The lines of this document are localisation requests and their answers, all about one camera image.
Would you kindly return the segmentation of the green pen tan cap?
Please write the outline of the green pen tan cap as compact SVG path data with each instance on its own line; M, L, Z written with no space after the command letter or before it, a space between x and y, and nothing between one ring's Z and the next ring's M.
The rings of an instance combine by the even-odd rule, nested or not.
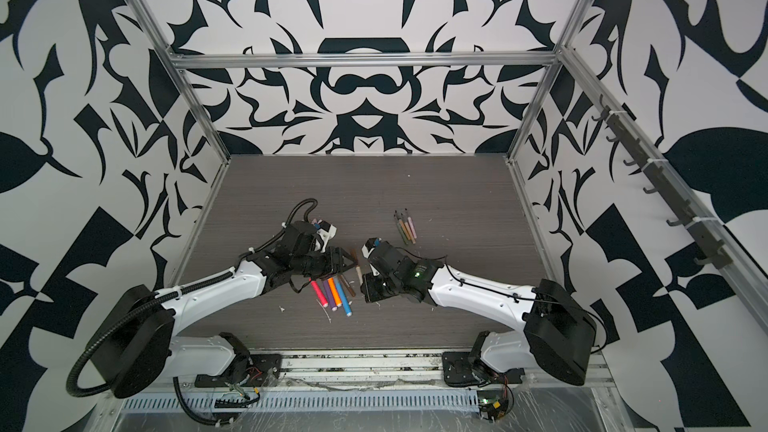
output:
M396 222L396 225L398 227L398 231L401 234L402 240L406 245L409 245L411 243L411 238L409 236L408 230L405 226L405 223L403 222L400 214L395 211L394 212L394 219Z

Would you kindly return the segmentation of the purple marker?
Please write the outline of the purple marker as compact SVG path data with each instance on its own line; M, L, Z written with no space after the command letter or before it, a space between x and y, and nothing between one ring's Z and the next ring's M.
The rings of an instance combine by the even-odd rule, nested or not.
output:
M333 295L333 291L328 283L327 280L321 280L320 286L322 288L322 291L328 301L328 305L331 308L332 311L336 311L338 309L338 305L336 304L336 300Z

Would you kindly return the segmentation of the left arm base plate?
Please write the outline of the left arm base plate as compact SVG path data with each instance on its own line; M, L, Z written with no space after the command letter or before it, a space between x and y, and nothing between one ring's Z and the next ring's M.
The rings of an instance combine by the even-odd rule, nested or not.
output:
M225 370L216 376L197 375L196 388L219 388L238 385L244 388L260 387L281 375L283 356L276 353L251 354L249 358L237 355Z

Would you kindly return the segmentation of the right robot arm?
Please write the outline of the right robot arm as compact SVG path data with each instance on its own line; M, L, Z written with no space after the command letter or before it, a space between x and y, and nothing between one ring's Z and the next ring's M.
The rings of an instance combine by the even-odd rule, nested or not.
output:
M505 373L538 366L550 376L582 386L601 319L582 308L560 284L500 283L462 272L444 261L418 258L379 238L362 247L371 272L361 291L368 302L396 296L432 307L459 309L508 327L481 333L471 360L481 370Z

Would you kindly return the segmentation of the pink pen purple cap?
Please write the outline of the pink pen purple cap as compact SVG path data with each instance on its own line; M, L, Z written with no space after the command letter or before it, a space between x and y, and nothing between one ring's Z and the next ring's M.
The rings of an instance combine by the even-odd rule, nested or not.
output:
M408 225L408 228L409 228L409 231L410 231L410 234L411 234L411 237L412 237L412 241L413 241L413 243L416 243L416 239L417 239L418 236L416 234L416 230L415 230L415 226L414 226L412 217L411 217L411 215L410 215L410 213L409 213L407 208L404 211L404 215L405 215L406 223Z

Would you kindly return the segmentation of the blue marker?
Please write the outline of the blue marker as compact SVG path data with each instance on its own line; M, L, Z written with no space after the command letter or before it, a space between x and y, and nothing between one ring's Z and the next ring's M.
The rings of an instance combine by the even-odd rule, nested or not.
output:
M334 280L334 287L335 287L336 295L339 298L339 301L341 303L341 306L342 306L346 316L347 317L351 317L352 316L351 306L349 304L348 298L347 298L347 296L346 296L346 294L344 292L343 286L342 286L341 281L340 281L339 278L336 278Z

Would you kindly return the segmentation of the cream pen brown cap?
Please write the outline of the cream pen brown cap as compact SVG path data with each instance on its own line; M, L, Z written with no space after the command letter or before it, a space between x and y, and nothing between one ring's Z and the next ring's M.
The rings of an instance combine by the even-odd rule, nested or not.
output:
M362 269L361 269L361 266L360 266L360 263L359 263L356 251L354 249L352 249L350 251L350 255L352 256L352 259L354 261L354 269L355 269L355 272L356 272L356 275L357 275L357 278L358 278L358 285L362 289L363 274L362 274Z

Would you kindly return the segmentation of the orange marker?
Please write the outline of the orange marker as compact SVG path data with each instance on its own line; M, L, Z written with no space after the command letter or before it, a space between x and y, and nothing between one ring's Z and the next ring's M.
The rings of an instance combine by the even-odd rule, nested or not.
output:
M329 287L329 289L331 291L331 294L332 294L332 297L333 297L333 301L334 301L334 305L335 305L336 309L342 307L341 297L340 297L339 292L338 292L338 290L336 288L336 283L335 283L334 279L333 278L327 279L327 283L328 283L328 287Z

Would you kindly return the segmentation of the red marker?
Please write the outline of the red marker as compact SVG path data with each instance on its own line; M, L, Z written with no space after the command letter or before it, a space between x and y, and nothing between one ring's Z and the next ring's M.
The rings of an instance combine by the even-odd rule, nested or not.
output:
M317 298L318 302L320 303L320 305L323 308L327 308L329 306L329 302L328 302L328 299L326 298L326 296L324 294L324 291L321 288L321 286L315 280L312 280L310 282L310 284L311 284L311 286L312 286L312 288L313 288L313 290L314 290L314 292L316 294L316 298Z

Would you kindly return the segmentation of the tan pen ochre cap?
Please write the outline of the tan pen ochre cap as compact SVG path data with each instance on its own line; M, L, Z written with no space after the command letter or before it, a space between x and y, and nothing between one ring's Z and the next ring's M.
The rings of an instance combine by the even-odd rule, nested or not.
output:
M416 238L415 238L415 236L414 236L414 234L413 234L413 232L412 232L412 230L410 228L408 220L404 216L402 217L402 222L404 224L405 231L406 231L406 233L407 233L407 235L409 237L409 240L411 241L412 244L416 244Z

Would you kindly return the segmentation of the brown pen green cap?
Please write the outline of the brown pen green cap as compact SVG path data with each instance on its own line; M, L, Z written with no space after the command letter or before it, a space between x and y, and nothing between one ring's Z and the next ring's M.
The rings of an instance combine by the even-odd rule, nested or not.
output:
M345 294L348 297L355 297L356 296L356 292L353 290L353 288L351 287L351 285L350 285L349 281L346 279L346 277L343 274L339 274L337 276L337 278L340 280L340 282L342 284L342 288L343 288Z

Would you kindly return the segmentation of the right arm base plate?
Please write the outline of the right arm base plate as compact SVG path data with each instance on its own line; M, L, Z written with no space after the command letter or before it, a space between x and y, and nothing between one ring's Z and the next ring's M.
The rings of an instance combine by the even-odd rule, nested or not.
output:
M470 352L441 354L443 381L449 387L483 387L491 384L521 384L525 370L513 368L505 373L495 372Z

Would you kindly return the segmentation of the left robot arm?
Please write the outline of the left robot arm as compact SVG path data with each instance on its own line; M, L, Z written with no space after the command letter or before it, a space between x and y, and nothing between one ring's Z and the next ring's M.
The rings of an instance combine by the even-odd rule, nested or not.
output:
M210 427L225 422L190 407L182 378L201 376L236 391L246 405L257 402L259 394L246 389L254 385L260 367L239 338L230 332L209 338L182 333L239 302L282 286L300 293L355 268L355 256L331 243L335 226L310 220L317 205L314 198L300 201L273 237L248 248L222 272L154 291L135 286L125 292L68 372L68 395L84 398L110 392L129 398L159 379L170 379L184 413Z

